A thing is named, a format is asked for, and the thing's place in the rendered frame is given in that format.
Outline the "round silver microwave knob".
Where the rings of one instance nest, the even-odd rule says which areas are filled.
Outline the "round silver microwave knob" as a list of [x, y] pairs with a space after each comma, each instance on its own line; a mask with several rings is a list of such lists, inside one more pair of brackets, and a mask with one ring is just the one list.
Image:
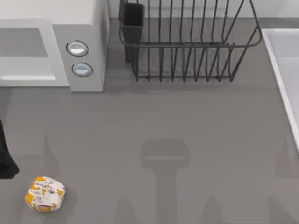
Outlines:
[[79, 40], [67, 43], [66, 50], [70, 55], [74, 57], [83, 57], [89, 52], [88, 46], [84, 42]]
[[71, 70], [72, 70], [73, 74], [78, 77], [88, 77], [93, 72], [92, 67], [87, 63], [74, 64], [74, 65], [72, 65]]

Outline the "black cutlery holder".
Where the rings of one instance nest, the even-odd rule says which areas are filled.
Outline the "black cutlery holder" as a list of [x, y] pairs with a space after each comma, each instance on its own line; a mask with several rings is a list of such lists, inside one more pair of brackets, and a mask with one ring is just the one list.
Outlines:
[[133, 62], [135, 51], [138, 49], [142, 38], [144, 27], [144, 5], [141, 3], [130, 3], [127, 0], [119, 2], [119, 22], [124, 37], [125, 61]]

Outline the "pale microwave oven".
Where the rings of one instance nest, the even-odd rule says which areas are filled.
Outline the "pale microwave oven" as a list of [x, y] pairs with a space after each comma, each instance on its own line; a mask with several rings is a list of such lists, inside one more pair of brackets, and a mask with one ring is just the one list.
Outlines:
[[[108, 41], [109, 12], [107, 0], [0, 0], [0, 19], [46, 19], [51, 23], [72, 92], [103, 90]], [[74, 57], [66, 50], [69, 42], [84, 42], [89, 52]], [[72, 65], [89, 64], [93, 72], [78, 77]]]

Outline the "microwave oven door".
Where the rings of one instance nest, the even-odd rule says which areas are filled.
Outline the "microwave oven door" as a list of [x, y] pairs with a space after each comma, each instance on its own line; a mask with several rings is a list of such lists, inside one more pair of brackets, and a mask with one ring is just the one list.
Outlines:
[[0, 19], [0, 87], [69, 85], [46, 19]]

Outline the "yellow and white wrapped burger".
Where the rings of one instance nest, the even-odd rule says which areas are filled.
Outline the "yellow and white wrapped burger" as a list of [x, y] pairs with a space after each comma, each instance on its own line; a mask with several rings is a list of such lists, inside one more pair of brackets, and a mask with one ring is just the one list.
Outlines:
[[36, 177], [25, 197], [26, 204], [38, 212], [53, 212], [61, 208], [66, 187], [48, 176]]

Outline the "white sink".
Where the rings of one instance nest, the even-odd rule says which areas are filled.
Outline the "white sink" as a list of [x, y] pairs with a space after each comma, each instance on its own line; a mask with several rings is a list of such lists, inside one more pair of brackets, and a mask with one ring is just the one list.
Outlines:
[[264, 28], [262, 34], [299, 154], [299, 28]]

